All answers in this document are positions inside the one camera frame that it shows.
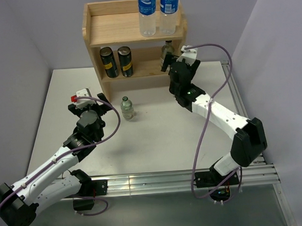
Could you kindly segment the clear glass bottle green cap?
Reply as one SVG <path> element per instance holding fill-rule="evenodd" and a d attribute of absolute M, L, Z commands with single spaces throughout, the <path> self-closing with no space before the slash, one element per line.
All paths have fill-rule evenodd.
<path fill-rule="evenodd" d="M 131 120 L 135 115 L 133 103 L 128 99 L 127 96 L 122 97 L 121 113 L 126 120 Z"/>

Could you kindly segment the black can yellow label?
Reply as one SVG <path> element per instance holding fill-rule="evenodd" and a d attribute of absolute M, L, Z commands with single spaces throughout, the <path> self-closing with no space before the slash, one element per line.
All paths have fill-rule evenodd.
<path fill-rule="evenodd" d="M 130 48 L 128 46 L 121 46 L 117 52 L 122 75 L 127 78 L 131 77 L 134 71 Z"/>

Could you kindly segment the blue label water bottle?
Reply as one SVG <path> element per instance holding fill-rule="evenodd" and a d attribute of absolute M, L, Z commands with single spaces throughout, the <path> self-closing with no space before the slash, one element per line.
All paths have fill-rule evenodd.
<path fill-rule="evenodd" d="M 179 0 L 160 0 L 160 31 L 164 35 L 173 35 L 176 30 L 176 17 Z"/>

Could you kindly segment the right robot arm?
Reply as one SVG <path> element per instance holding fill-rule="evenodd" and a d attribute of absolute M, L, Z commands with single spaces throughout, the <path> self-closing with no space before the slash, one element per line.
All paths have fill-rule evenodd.
<path fill-rule="evenodd" d="M 169 91 L 180 106 L 209 118 L 211 123 L 232 139 L 230 152 L 211 168 L 211 181 L 215 185 L 221 185 L 231 171 L 238 167 L 248 167 L 267 148 L 266 136 L 260 120 L 247 119 L 232 112 L 192 83 L 200 65 L 196 52 L 196 49 L 192 49 L 180 56 L 167 53 L 161 70 L 168 72 Z"/>

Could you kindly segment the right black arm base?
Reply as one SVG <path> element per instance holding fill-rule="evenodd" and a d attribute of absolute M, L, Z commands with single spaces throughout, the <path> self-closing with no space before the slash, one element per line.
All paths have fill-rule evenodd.
<path fill-rule="evenodd" d="M 226 176 L 221 176 L 217 171 L 203 171 L 196 172 L 194 175 L 194 184 L 198 189 L 207 188 L 208 193 L 197 194 L 194 192 L 196 198 L 209 198 L 212 202 L 224 205 L 235 197 L 239 192 L 242 184 L 242 168 L 234 170 Z"/>

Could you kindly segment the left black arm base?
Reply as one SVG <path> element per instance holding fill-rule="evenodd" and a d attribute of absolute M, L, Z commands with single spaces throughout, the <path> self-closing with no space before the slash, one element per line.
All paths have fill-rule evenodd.
<path fill-rule="evenodd" d="M 108 182 L 105 179 L 100 181 L 92 180 L 89 183 L 82 184 L 79 192 L 74 195 L 72 203 L 73 209 L 77 214 L 83 216 L 96 216 L 108 209 L 108 202 L 99 196 L 106 195 L 108 188 Z M 100 212 L 87 213 L 96 205 L 97 201 L 103 202 L 105 207 Z"/>

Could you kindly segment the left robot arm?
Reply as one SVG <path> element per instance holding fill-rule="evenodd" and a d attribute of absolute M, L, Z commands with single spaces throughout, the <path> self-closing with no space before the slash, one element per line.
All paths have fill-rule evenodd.
<path fill-rule="evenodd" d="M 80 163 L 104 138 L 102 116 L 114 107 L 103 93 L 96 98 L 83 89 L 72 98 L 68 110 L 79 119 L 73 133 L 54 155 L 23 179 L 0 185 L 0 218 L 7 226 L 29 226 L 41 212 L 61 199 L 74 201 L 78 214 L 90 210 L 96 200 L 96 186 L 84 171 L 73 170 L 59 182 L 56 178 Z"/>

